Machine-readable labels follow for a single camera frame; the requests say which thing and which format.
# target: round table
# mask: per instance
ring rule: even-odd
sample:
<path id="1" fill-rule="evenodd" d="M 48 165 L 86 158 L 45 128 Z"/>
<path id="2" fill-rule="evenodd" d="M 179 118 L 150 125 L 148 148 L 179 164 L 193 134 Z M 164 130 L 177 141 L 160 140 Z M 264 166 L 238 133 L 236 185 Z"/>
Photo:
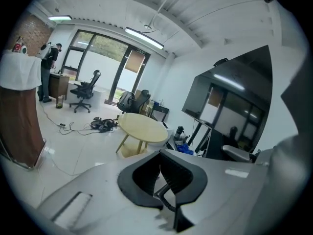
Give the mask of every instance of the round table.
<path id="1" fill-rule="evenodd" d="M 135 113 L 123 114 L 118 118 L 118 124 L 123 129 L 123 131 L 126 132 L 126 136 L 117 148 L 116 153 L 122 147 L 128 136 L 139 140 L 139 145 L 136 153 L 129 156 L 137 155 L 140 153 L 142 142 L 146 142 L 145 148 L 147 148 L 148 143 L 162 142 L 168 138 L 165 127 L 160 125 L 152 118 L 146 117 L 144 115 Z"/>

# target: fluorescent light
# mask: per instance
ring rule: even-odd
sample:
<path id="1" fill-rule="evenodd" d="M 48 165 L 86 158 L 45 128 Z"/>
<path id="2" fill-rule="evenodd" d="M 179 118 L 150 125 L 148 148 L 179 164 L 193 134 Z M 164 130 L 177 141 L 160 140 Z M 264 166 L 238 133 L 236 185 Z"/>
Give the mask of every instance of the fluorescent light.
<path id="1" fill-rule="evenodd" d="M 135 37 L 138 37 L 152 45 L 154 45 L 155 47 L 159 48 L 159 49 L 163 49 L 164 48 L 164 45 L 160 44 L 159 42 L 157 42 L 156 40 L 152 39 L 151 37 L 148 37 L 144 34 L 142 34 L 141 32 L 139 31 L 136 31 L 134 29 L 130 29 L 128 27 L 125 28 L 125 31 Z"/>
<path id="2" fill-rule="evenodd" d="M 55 16 L 55 17 L 49 17 L 50 20 L 55 21 L 55 20 L 71 20 L 71 16 Z"/>
<path id="3" fill-rule="evenodd" d="M 228 79 L 228 78 L 226 78 L 226 77 L 223 77 L 223 76 L 220 76 L 220 75 L 217 75 L 217 74 L 215 74 L 214 76 L 215 76 L 216 78 L 218 78 L 219 80 L 222 80 L 222 81 L 224 81 L 224 82 L 226 82 L 226 83 L 228 83 L 228 84 L 230 84 L 230 85 L 232 85 L 232 86 L 238 88 L 239 90 L 242 90 L 242 91 L 243 91 L 243 90 L 245 89 L 242 85 L 237 84 L 236 82 L 231 81 L 230 79 Z"/>
<path id="4" fill-rule="evenodd" d="M 254 118 L 258 118 L 257 116 L 255 116 L 254 114 L 250 113 L 250 116 L 251 117 L 254 117 Z"/>

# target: floor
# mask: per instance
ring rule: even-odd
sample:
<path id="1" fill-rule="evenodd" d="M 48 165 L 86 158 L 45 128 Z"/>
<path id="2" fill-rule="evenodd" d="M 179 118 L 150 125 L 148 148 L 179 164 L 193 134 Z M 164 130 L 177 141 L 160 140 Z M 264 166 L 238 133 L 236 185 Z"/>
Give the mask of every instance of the floor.
<path id="1" fill-rule="evenodd" d="M 62 109 L 56 109 L 54 100 L 46 104 L 37 102 L 36 106 L 42 136 L 46 139 L 46 147 L 39 168 L 27 171 L 0 156 L 8 182 L 19 199 L 36 208 L 51 193 L 80 173 L 97 165 L 124 159 L 120 152 L 115 153 L 125 136 L 120 127 L 115 127 L 109 133 L 82 136 L 77 132 L 72 132 L 62 135 L 59 132 L 60 128 L 53 124 L 44 113 L 45 111 L 48 117 L 57 124 L 64 123 L 68 127 L 71 122 L 74 122 L 73 129 L 88 129 L 88 124 L 94 117 L 116 118 L 117 114 L 121 113 L 117 107 L 103 104 L 97 110 L 91 108 L 91 113 L 84 108 L 79 108 L 77 113 L 74 113 L 73 108 L 69 108 L 66 103 Z M 81 131 L 83 134 L 90 132 L 93 131 Z M 149 145 L 147 150 L 154 151 L 156 148 Z M 159 180 L 157 184 L 156 190 L 162 187 L 165 181 Z"/>

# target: wooden cabinet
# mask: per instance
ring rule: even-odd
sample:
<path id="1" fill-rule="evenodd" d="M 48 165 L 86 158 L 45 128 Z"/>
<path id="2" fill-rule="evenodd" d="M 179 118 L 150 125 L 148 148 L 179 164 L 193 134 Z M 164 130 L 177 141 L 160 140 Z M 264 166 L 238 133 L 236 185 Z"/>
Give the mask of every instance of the wooden cabinet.
<path id="1" fill-rule="evenodd" d="M 67 95 L 68 76 L 59 74 L 50 74 L 49 78 L 49 96 L 58 98 L 61 95 Z"/>
<path id="2" fill-rule="evenodd" d="M 33 168 L 44 147 L 36 111 L 36 89 L 0 87 L 0 151 L 22 166 Z"/>

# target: large monitor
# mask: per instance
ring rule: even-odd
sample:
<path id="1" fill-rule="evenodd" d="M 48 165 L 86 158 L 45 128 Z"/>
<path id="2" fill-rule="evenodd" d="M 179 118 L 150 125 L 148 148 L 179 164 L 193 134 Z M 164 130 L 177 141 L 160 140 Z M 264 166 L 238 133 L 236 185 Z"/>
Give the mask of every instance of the large monitor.
<path id="1" fill-rule="evenodd" d="M 251 151 L 263 132 L 272 95 L 268 46 L 195 77 L 182 109 Z"/>

